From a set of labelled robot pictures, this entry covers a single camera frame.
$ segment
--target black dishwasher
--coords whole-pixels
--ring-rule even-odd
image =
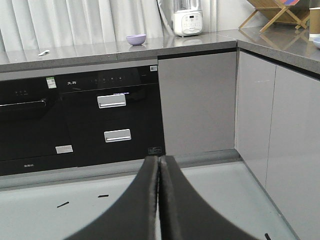
[[[156,65],[55,79],[78,166],[165,154]]]

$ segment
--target countertop edge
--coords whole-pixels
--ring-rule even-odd
[[[240,49],[244,49],[316,74],[320,74],[320,62],[317,60],[242,40],[237,41],[237,46]]]
[[[117,52],[111,54],[89,55],[70,58],[44,59],[40,61],[7,63],[0,65],[0,74],[21,71],[45,70],[54,68],[65,68],[81,65],[96,65],[125,62],[127,60],[157,58],[158,56],[196,53],[210,50],[223,50],[236,48],[237,41],[221,41],[199,45],[174,46],[166,48],[144,49],[137,51]]]

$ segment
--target purple bowl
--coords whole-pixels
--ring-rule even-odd
[[[131,35],[131,36],[127,36],[126,40],[132,46],[139,46],[145,42],[146,35],[145,34]]]

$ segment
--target cabinet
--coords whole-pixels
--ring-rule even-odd
[[[161,59],[167,155],[234,148],[236,52]]]
[[[320,236],[320,82],[276,67],[266,191],[301,240]]]
[[[320,236],[320,81],[241,52],[235,147],[301,240]]]
[[[265,186],[276,65],[240,52],[235,149]]]

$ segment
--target cup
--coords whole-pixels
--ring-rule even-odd
[[[320,7],[310,8],[309,40],[320,38]]]

